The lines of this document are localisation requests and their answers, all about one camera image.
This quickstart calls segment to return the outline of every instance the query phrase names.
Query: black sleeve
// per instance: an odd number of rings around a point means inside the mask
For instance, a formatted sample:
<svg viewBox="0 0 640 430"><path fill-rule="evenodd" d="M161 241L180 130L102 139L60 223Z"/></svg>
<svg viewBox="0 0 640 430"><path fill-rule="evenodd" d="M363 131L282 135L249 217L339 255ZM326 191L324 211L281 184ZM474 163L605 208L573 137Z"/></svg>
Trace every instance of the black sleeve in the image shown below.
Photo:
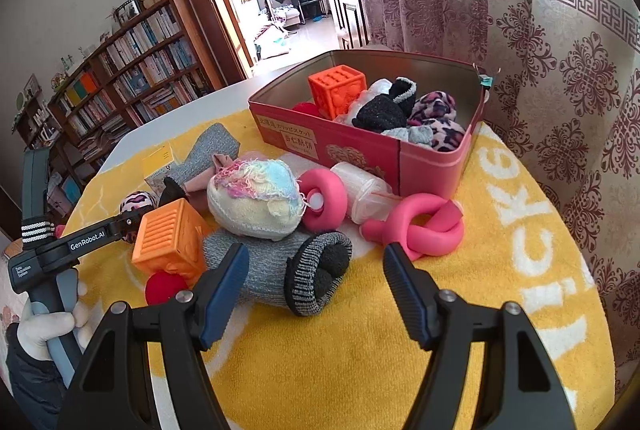
<svg viewBox="0 0 640 430"><path fill-rule="evenodd" d="M6 330L6 365L14 398L36 430L54 430L65 384L53 362L41 362L28 355L18 341L18 324Z"/></svg>

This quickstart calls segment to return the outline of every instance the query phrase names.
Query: yellow towel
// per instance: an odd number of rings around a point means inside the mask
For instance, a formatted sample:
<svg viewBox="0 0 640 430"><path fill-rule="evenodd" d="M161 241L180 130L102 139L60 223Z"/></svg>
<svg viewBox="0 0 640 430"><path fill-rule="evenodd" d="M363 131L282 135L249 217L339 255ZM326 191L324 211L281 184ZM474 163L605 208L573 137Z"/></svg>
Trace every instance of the yellow towel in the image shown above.
<svg viewBox="0 0 640 430"><path fill-rule="evenodd" d="M262 142L247 110L220 121L240 141L241 153L283 156ZM184 158L209 124L172 140L177 155ZM529 173L487 126L477 134L456 193L465 238L450 255L415 265L468 302L521 303L559 371L577 427L591 430L614 398L609 331L593 279ZM152 150L92 179L65 233L116 214L126 194L148 189L141 161ZM343 230L354 241L354 260L321 315L297 318L284 309L243 304L223 339L204 354L232 428L402 428L429 356L406 335L382 273L382 248L363 241L348 221ZM86 301L95 314L119 299L145 304L146 277L129 263L130 254L131 246L116 242L82 260L81 279L90 288ZM457 429L469 427L478 394L482 348L473 347ZM176 428L157 344L150 362L163 428Z"/></svg>

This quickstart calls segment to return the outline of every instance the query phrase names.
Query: red tin box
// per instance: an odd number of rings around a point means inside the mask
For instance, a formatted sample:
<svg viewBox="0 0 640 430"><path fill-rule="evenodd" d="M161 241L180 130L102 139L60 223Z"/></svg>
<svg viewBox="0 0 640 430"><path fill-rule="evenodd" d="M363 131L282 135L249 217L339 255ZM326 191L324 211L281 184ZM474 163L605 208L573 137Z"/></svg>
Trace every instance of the red tin box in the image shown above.
<svg viewBox="0 0 640 430"><path fill-rule="evenodd" d="M456 121L466 128L460 147L436 152L411 143L290 110L311 102L307 77L338 65L364 73L367 87L380 78L405 76L417 97L444 90L456 100ZM249 98L249 110L265 142L331 167L347 161L383 178L394 193L428 192L449 199L458 187L482 118L486 91L469 64L380 50L329 51L285 72Z"/></svg>

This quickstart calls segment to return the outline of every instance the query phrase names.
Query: white table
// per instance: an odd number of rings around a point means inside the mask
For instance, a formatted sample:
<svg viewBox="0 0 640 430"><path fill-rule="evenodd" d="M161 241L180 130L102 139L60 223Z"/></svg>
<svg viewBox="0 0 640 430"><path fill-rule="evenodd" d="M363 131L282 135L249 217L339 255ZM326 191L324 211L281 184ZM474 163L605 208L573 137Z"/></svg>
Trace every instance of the white table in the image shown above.
<svg viewBox="0 0 640 430"><path fill-rule="evenodd" d="M247 108L249 97L254 92L263 88L288 69L289 67L284 67L243 80L225 87L225 89L203 96L194 102L187 103L163 114L159 118L155 118L149 123L145 123L143 126L139 126L120 140L98 173L111 170L146 147L179 136L200 123L222 118Z"/></svg>

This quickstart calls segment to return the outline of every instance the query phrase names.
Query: orange rubber cube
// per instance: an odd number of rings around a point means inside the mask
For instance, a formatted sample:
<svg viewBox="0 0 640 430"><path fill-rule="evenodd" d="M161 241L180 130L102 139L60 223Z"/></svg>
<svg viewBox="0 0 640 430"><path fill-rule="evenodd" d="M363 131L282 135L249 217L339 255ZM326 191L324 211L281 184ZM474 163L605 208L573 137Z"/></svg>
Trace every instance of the orange rubber cube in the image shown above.
<svg viewBox="0 0 640 430"><path fill-rule="evenodd" d="M320 114L328 120L347 114L351 103L367 88L364 74L347 65L312 74L308 79Z"/></svg>
<svg viewBox="0 0 640 430"><path fill-rule="evenodd" d="M179 274L192 287L207 270L202 239L211 231L186 199L165 204L142 217L131 263L149 274Z"/></svg>

